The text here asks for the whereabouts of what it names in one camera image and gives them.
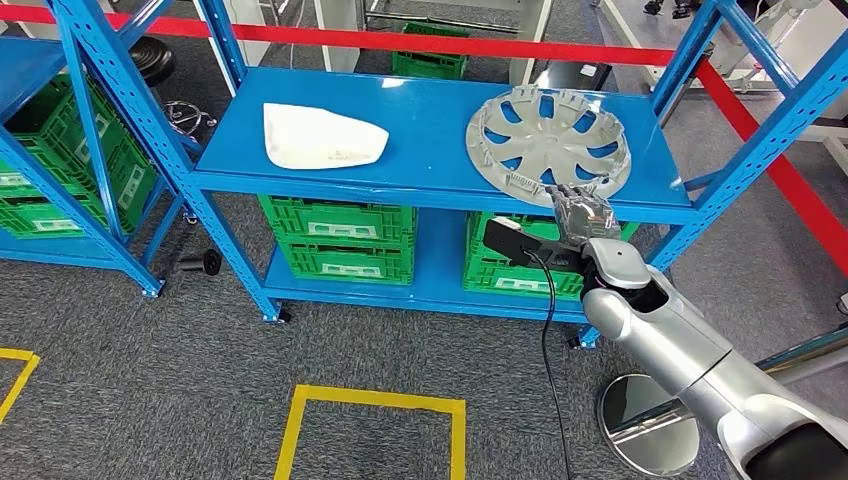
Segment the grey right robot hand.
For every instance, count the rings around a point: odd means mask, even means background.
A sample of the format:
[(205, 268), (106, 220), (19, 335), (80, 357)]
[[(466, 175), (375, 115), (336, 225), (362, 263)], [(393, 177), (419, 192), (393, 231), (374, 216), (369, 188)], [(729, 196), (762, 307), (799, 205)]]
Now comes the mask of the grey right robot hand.
[(581, 249), (592, 238), (620, 239), (621, 229), (613, 209), (596, 189), (596, 184), (546, 187), (561, 243)]

